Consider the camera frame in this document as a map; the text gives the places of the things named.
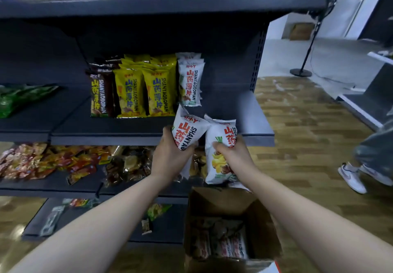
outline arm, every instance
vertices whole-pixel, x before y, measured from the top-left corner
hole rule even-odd
[[[106,272],[150,203],[173,181],[193,151],[193,146],[180,151],[165,127],[150,176],[63,227],[10,273]]]
[[[214,147],[322,272],[392,271],[393,246],[260,172],[241,137]]]

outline brown box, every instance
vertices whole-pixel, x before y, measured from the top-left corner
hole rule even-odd
[[[191,216],[222,217],[243,220],[246,226],[248,260],[232,258],[191,257]],[[193,188],[189,195],[184,235],[185,271],[196,272],[259,272],[267,268],[282,249],[267,209],[250,192],[237,188]]]
[[[289,40],[309,40],[314,26],[314,23],[295,23],[289,34]]]

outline gray pants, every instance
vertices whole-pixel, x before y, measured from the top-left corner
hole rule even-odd
[[[391,176],[393,169],[393,116],[355,148],[355,158],[362,164]]]

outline hand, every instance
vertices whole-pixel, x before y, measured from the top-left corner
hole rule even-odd
[[[240,180],[242,180],[242,177],[247,172],[257,168],[242,136],[236,138],[236,144],[232,148],[219,142],[213,142],[213,147],[225,157],[231,169]]]
[[[151,176],[163,178],[167,183],[171,182],[184,168],[194,149],[193,144],[181,151],[174,143],[170,126],[164,127],[161,141],[153,154]]]

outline white floor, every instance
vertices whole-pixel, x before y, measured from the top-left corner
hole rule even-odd
[[[292,77],[289,70],[302,66],[309,45],[310,41],[266,40],[258,77]],[[354,93],[348,90],[351,87],[369,86],[384,63],[367,53],[379,50],[380,46],[362,40],[317,38],[305,69],[313,73],[313,82],[336,98],[342,93]]]

